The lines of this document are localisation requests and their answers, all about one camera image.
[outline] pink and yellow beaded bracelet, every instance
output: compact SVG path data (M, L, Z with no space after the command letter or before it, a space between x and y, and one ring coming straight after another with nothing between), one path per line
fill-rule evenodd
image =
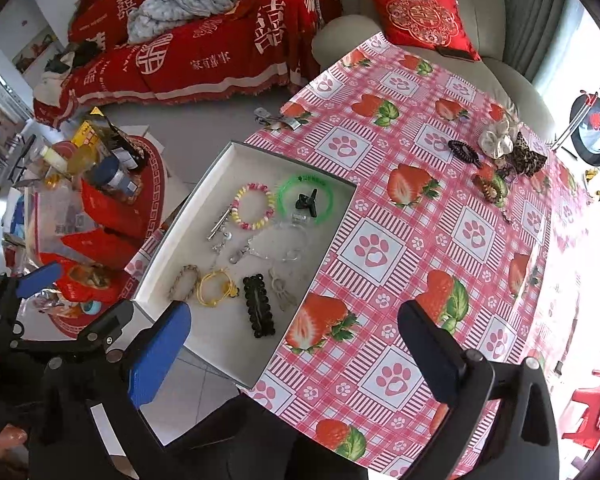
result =
M254 222L251 224L248 222L244 222L240 218L240 215L238 214L238 207L240 206L240 200L242 199L242 196L247 191L261 191L267 196L267 210L265 211L264 216L257 222ZM269 191L269 188L267 186L265 186L264 184L257 184L257 183L251 182L250 184L247 184L246 186L242 186L238 190L238 193L235 194L234 201L231 202L231 218L233 218L234 222L236 222L242 229L255 231L257 229L262 229L267 224L269 219L273 216L274 206L275 206L275 197L273 196L273 193Z

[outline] pink checkered tablecloth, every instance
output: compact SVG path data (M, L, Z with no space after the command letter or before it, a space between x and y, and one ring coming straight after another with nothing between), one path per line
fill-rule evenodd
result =
M477 148L501 110L382 34L282 111L302 126L261 130L248 143L357 189L314 295L250 396L341 455L400 476L429 440L439 406L397 330L400 304L416 297L464 348L501 362L535 355L551 385L578 307L577 246L586 235L586 192L554 154L523 127L548 161L507 187L506 222L472 184L477 168L446 146L460 139ZM306 336L308 323L319 333ZM456 473L475 465L494 409L485 410Z

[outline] shallow open box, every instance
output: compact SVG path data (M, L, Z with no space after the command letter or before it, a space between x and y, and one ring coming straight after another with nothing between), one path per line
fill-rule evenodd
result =
M240 229L231 220L228 227L233 234L232 239L219 256L211 250L212 243L206 238L240 187L249 182L261 182L276 191L281 184L299 174L317 176L327 182L333 191L333 209L324 222L307 228L308 243L298 261L276 264L245 254L237 264L230 264L229 256L243 247L247 238L254 234ZM168 306L168 291L183 266L196 265L203 274L213 266L225 268L240 287L240 295L221 301L215 308L201 306L195 296L191 298L188 303L192 328L185 347L237 383L251 388L296 315L354 192L353 184L312 166L240 142L231 142L193 190L163 238L134 300L155 321ZM273 221L279 220L278 216L276 212ZM287 290L297 300L284 312L267 275L272 266L285 279ZM253 335L242 293L243 277L257 273L265 277L276 329L275 335L260 339Z

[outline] black phone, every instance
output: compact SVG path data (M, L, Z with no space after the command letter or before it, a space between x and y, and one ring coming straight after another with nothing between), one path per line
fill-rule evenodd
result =
M464 50L458 50L457 48L449 48L448 46L437 46L436 52L440 54L440 56L444 57L452 57L454 59L462 59L463 61L471 61L474 62L475 59L471 54L465 52Z

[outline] beige leather armchair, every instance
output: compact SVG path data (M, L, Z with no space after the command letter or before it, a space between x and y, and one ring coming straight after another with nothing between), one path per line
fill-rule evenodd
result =
M442 57L433 50L404 46L405 51L443 66L486 92L546 142L555 137L555 122L542 97L521 74L502 62L505 34L504 0L457 0L464 30L482 61ZM321 30L312 44L323 69L337 62L382 29L372 0L360 0L360 14L337 18Z

